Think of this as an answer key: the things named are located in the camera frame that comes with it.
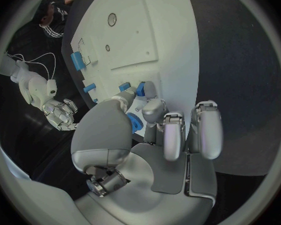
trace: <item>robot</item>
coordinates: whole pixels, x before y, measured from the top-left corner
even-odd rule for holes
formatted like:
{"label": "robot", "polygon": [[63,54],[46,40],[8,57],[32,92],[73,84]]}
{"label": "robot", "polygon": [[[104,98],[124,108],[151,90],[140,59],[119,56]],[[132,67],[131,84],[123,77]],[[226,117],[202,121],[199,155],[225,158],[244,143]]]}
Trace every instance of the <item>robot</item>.
{"label": "robot", "polygon": [[[147,142],[132,147],[126,112],[135,87],[100,102],[82,118],[71,157],[76,169],[89,175],[90,192],[75,203],[91,224],[202,225],[217,195],[212,160],[223,147],[218,106],[209,100],[192,109],[186,139],[184,113],[169,112],[152,82],[144,89]],[[98,216],[104,218],[99,223]]]}
{"label": "robot", "polygon": [[48,81],[38,73],[29,71],[29,66],[21,60],[13,60],[4,54],[0,74],[10,77],[17,83],[20,93],[28,104],[41,110],[48,122],[59,131],[75,130],[73,115],[78,111],[75,103],[69,99],[56,101],[57,85],[54,79]]}

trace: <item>silver robot hand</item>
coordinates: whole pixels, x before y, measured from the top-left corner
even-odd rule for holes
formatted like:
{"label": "silver robot hand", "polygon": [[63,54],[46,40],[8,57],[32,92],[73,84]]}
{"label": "silver robot hand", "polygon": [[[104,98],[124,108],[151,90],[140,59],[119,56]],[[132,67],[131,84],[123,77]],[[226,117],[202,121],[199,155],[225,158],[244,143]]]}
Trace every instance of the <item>silver robot hand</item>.
{"label": "silver robot hand", "polygon": [[64,99],[64,103],[50,99],[42,106],[48,122],[59,131],[75,130],[78,126],[74,122],[73,115],[78,111],[75,103]]}

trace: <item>man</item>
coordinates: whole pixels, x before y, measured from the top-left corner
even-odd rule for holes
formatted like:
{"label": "man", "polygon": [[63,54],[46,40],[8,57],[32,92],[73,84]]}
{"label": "man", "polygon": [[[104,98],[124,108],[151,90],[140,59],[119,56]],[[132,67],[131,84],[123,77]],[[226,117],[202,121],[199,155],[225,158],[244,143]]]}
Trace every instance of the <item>man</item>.
{"label": "man", "polygon": [[43,28],[49,38],[61,38],[74,0],[42,0],[32,22]]}

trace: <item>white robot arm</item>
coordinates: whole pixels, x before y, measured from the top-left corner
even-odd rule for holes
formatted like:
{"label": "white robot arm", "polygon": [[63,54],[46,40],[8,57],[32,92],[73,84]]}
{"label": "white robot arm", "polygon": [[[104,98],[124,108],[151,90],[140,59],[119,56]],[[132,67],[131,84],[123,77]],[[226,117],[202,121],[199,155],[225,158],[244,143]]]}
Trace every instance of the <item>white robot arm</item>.
{"label": "white robot arm", "polygon": [[36,72],[29,71],[24,61],[14,61],[4,55],[0,67],[0,74],[9,76],[19,85],[19,90],[28,104],[44,112],[45,117],[56,129],[60,131],[75,130],[77,128],[73,115],[77,107],[73,101],[64,99],[64,103],[54,100],[57,93],[56,82],[46,80]]}

